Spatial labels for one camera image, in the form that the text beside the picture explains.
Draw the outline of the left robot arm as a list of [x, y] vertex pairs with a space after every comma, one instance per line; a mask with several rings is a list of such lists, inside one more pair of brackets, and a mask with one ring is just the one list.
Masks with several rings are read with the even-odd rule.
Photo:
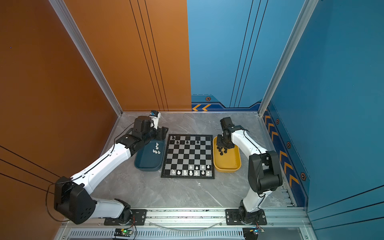
[[128, 224], [133, 218], [128, 203], [120, 199], [96, 199], [91, 194], [105, 177], [150, 141], [165, 139], [169, 129], [159, 127], [160, 118], [161, 113], [157, 111], [137, 117], [101, 157], [72, 177], [58, 179], [54, 183], [54, 209], [77, 225], [97, 218]]

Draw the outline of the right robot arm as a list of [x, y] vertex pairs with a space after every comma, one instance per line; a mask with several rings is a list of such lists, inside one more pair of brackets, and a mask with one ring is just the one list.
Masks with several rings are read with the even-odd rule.
[[230, 117], [221, 119], [220, 123], [223, 133], [218, 135], [218, 148], [229, 150], [238, 147], [249, 158], [250, 190], [239, 206], [240, 221], [244, 225], [266, 225], [261, 205], [283, 184], [279, 156], [275, 151], [261, 147], [249, 136], [248, 130], [234, 125]]

